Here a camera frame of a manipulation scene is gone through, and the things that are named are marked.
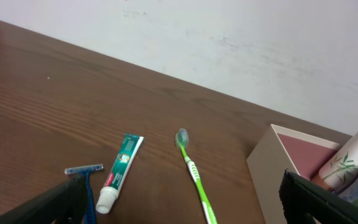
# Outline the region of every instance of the box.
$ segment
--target box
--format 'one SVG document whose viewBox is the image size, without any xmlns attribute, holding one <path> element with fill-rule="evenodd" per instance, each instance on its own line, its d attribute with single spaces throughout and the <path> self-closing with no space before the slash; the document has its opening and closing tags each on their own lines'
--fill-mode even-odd
<svg viewBox="0 0 358 224">
<path fill-rule="evenodd" d="M 247 159 L 266 224 L 287 223 L 278 195 L 285 169 L 311 179 L 341 146 L 272 124 Z"/>
</svg>

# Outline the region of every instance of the bottle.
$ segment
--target bottle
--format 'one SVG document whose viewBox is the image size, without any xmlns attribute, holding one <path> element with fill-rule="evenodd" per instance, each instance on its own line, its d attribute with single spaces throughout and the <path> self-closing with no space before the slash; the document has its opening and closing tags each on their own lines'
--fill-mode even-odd
<svg viewBox="0 0 358 224">
<path fill-rule="evenodd" d="M 333 191 L 346 185 L 358 172 L 358 132 L 312 179 L 318 186 Z"/>
</svg>

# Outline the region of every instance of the toothbrush handle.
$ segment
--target toothbrush handle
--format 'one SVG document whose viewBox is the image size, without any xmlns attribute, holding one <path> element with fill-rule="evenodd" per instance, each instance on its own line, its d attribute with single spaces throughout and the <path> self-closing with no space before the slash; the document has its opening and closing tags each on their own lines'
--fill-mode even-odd
<svg viewBox="0 0 358 224">
<path fill-rule="evenodd" d="M 208 197 L 205 194 L 196 164 L 189 157 L 186 157 L 185 161 L 187 163 L 187 168 L 190 171 L 191 177 L 193 178 L 193 181 L 196 184 L 198 194 L 200 195 L 200 200 L 201 200 L 201 204 L 203 205 L 204 215 L 207 223 L 218 224 L 212 206 L 208 200 Z"/>
</svg>

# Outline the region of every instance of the white cap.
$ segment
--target white cap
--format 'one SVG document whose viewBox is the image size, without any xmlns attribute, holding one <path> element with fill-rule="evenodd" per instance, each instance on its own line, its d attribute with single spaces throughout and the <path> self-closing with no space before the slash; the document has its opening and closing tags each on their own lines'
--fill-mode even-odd
<svg viewBox="0 0 358 224">
<path fill-rule="evenodd" d="M 96 204 L 96 211 L 102 214 L 107 214 L 116 199 L 118 198 L 118 191 L 113 187 L 103 187 L 100 191 L 98 203 Z"/>
</svg>

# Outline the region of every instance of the cardboard box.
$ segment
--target cardboard box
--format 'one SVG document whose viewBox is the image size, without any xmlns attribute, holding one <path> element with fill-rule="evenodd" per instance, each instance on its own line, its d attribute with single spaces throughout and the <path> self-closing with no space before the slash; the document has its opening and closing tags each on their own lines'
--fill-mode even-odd
<svg viewBox="0 0 358 224">
<path fill-rule="evenodd" d="M 287 223 L 278 195 L 285 169 L 311 179 L 341 146 L 272 124 L 247 159 L 266 224 Z"/>
</svg>

